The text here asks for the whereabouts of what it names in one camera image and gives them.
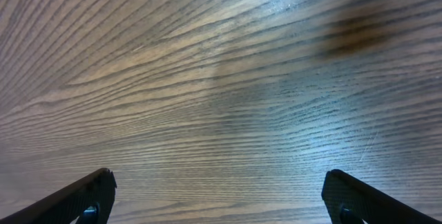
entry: wooden table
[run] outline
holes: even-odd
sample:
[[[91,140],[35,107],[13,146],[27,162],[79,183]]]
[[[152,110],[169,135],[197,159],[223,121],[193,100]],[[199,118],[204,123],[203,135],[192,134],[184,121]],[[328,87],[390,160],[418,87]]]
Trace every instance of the wooden table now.
[[[110,223],[442,220],[442,0],[0,0],[0,217],[108,167]]]

